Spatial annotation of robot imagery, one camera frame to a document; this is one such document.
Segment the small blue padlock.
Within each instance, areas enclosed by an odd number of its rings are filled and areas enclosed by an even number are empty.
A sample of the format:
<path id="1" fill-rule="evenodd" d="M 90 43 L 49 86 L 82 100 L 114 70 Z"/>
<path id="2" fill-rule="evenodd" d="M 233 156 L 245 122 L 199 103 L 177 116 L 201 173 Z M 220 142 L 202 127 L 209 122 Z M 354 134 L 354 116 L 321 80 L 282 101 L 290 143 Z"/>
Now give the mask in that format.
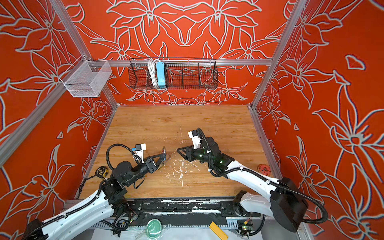
<path id="1" fill-rule="evenodd" d="M 171 156 L 170 156 L 170 154 L 167 153 L 165 146 L 163 146 L 163 148 L 162 148 L 162 154 L 164 155 L 163 163 L 165 163 L 166 161 L 171 159 Z"/>

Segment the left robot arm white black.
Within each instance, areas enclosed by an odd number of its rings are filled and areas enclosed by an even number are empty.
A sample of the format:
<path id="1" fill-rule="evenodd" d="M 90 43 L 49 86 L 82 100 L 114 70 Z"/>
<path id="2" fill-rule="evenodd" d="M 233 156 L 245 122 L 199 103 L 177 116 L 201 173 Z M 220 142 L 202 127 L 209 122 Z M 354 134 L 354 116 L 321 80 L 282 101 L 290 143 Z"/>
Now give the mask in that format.
<path id="1" fill-rule="evenodd" d="M 110 151 L 114 147 L 122 147 L 130 152 L 137 165 L 128 161 L 120 162 L 113 167 L 110 161 Z M 44 221 L 30 222 L 23 235 L 24 240 L 71 240 L 94 224 L 109 217 L 129 213 L 130 207 L 125 198 L 127 188 L 138 189 L 146 179 L 162 167 L 167 159 L 166 150 L 161 154 L 144 158 L 144 147 L 136 145 L 134 149 L 123 144 L 113 144 L 107 148 L 106 161 L 112 171 L 108 179 L 100 182 L 99 188 L 86 199 L 75 206 Z"/>

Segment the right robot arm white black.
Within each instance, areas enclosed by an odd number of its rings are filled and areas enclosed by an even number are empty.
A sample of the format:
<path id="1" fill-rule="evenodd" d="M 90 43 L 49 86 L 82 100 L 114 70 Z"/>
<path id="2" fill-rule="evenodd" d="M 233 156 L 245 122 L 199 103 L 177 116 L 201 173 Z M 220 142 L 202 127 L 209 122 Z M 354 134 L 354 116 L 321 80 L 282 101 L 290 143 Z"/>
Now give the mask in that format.
<path id="1" fill-rule="evenodd" d="M 215 140 L 207 138 L 200 128 L 190 131 L 189 138 L 193 142 L 191 146 L 177 149 L 184 160 L 206 163 L 213 177 L 241 183 L 266 199 L 263 204 L 248 192 L 239 193 L 239 204 L 246 212 L 273 217 L 284 229 L 293 233 L 301 223 L 322 224 L 327 221 L 329 215 L 324 205 L 299 192 L 291 179 L 268 177 L 245 167 L 222 153 Z"/>

